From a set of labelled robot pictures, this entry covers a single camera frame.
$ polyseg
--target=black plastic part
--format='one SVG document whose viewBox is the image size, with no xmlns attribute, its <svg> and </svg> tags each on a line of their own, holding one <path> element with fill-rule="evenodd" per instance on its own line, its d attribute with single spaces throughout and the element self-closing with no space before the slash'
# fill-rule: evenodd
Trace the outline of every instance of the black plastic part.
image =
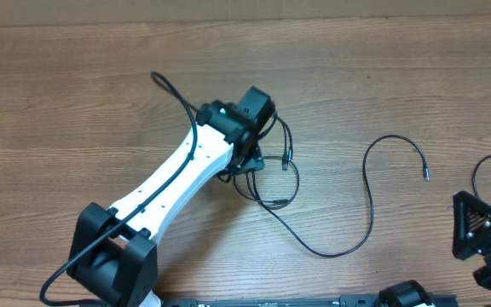
<svg viewBox="0 0 491 307">
<path fill-rule="evenodd" d="M 118 222 L 114 213 L 96 203 L 83 210 L 75 228 L 70 258 Z M 125 248 L 106 239 L 67 274 L 112 307 L 136 307 L 157 281 L 157 249 L 145 232 L 125 227 L 119 235 L 130 238 Z"/>
<path fill-rule="evenodd" d="M 376 294 L 350 294 L 340 298 L 301 298 L 301 299 L 256 299 L 197 302 L 192 299 L 169 300 L 162 307 L 376 307 Z M 436 307 L 459 307 L 454 295 L 430 294 L 430 301 Z"/>
<path fill-rule="evenodd" d="M 214 101 L 199 109 L 198 125 L 209 125 L 225 135 L 225 142 L 234 145 L 226 173 L 236 175 L 246 172 L 244 169 L 260 171 L 264 167 L 257 137 L 274 110 L 270 96 L 255 87 L 251 87 L 237 105 Z"/>
<path fill-rule="evenodd" d="M 414 307 L 431 304 L 429 294 L 416 281 L 404 281 L 378 294 L 380 307 Z"/>
<path fill-rule="evenodd" d="M 477 284 L 491 290 L 491 206 L 462 191 L 453 197 L 453 254 L 465 260 L 475 253 L 486 266 L 473 273 Z"/>
</svg>

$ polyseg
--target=tabletop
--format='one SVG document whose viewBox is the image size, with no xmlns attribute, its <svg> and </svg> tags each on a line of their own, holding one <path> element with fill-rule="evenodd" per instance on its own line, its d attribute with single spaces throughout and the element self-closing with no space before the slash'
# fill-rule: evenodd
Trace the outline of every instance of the tabletop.
<svg viewBox="0 0 491 307">
<path fill-rule="evenodd" d="M 232 185 L 209 181 L 159 246 L 163 298 L 329 298 L 377 293 L 414 279 L 491 304 L 472 272 L 480 257 L 452 255 L 452 195 L 471 191 L 491 154 L 491 16 L 344 18 L 0 28 L 0 306 L 33 306 L 67 260 L 78 214 L 108 207 L 176 149 L 189 123 L 157 88 L 163 73 L 196 106 L 238 101 L 256 85 L 290 125 L 301 176 L 278 211 L 321 252 L 354 246 L 367 231 L 363 154 L 373 234 L 341 258 L 306 251 Z M 281 154 L 274 128 L 260 143 Z M 267 199 L 292 193 L 292 172 L 267 162 Z M 478 174 L 491 204 L 491 160 Z M 62 276 L 51 298 L 82 298 Z"/>
</svg>

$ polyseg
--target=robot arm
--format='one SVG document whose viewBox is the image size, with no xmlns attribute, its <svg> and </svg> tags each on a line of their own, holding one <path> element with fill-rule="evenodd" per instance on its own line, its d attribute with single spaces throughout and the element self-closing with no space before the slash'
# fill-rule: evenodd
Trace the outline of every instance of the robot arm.
<svg viewBox="0 0 491 307">
<path fill-rule="evenodd" d="M 264 167 L 257 144 L 261 129 L 274 112 L 270 97 L 251 87 L 236 105 L 214 101 L 197 113 L 197 148 L 177 176 L 115 235 L 88 250 L 67 274 L 112 307 L 158 307 L 151 292 L 158 278 L 157 245 L 179 211 L 210 178 L 220 171 L 240 174 Z M 107 210 L 88 205 L 78 218 L 70 258 L 85 251 L 137 207 L 180 167 L 190 153 L 193 133 L 138 188 Z M 113 239 L 127 241 L 123 248 Z"/>
</svg>

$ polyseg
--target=wooden table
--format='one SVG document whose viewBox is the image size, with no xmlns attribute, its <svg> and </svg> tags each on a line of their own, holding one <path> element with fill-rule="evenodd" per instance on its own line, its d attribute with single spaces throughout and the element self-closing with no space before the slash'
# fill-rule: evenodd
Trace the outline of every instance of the wooden table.
<svg viewBox="0 0 491 307">
<path fill-rule="evenodd" d="M 78 214 L 129 193 L 182 141 L 187 118 L 152 70 L 196 105 L 238 101 L 253 84 L 276 100 L 302 179 L 278 213 L 319 251 L 365 234 L 361 161 L 377 137 L 411 137 L 432 177 L 405 142 L 377 145 L 373 235 L 336 259 L 212 180 L 159 247 L 162 297 L 326 298 L 415 279 L 464 306 L 491 303 L 471 275 L 482 259 L 451 253 L 452 195 L 491 154 L 491 16 L 463 16 L 0 28 L 0 306 L 40 305 Z M 282 143 L 278 128 L 261 146 Z M 279 168 L 259 174 L 267 198 L 292 191 Z M 478 176 L 491 204 L 491 160 Z M 49 296 L 84 290 L 65 276 Z"/>
</svg>

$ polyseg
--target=wooden surface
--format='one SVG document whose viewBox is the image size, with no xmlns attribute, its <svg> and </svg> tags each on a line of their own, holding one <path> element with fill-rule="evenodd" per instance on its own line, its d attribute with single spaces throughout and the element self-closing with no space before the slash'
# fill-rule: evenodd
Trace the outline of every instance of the wooden surface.
<svg viewBox="0 0 491 307">
<path fill-rule="evenodd" d="M 471 190 L 491 154 L 491 16 L 0 28 L 0 306 L 33 306 L 66 261 L 78 214 L 109 206 L 182 141 L 188 121 L 148 74 L 164 73 L 193 103 L 238 101 L 255 84 L 291 126 L 301 188 L 279 214 L 306 252 L 258 205 L 210 181 L 159 247 L 165 298 L 323 298 L 377 293 L 415 279 L 464 306 L 491 303 L 471 273 L 480 258 L 451 253 L 453 193 Z M 264 154 L 281 152 L 275 130 Z M 292 191 L 269 164 L 261 193 Z M 491 161 L 478 174 L 491 203 Z M 82 298 L 67 277 L 53 298 Z"/>
<path fill-rule="evenodd" d="M 491 14 L 491 0 L 0 0 L 0 26 Z"/>
</svg>

